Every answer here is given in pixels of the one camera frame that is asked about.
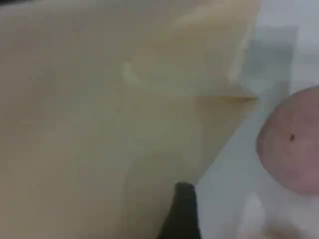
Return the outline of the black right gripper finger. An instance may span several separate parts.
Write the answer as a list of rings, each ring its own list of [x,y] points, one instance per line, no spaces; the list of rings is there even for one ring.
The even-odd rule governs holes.
[[[157,235],[158,239],[200,239],[195,186],[188,182],[175,185],[169,213]]]

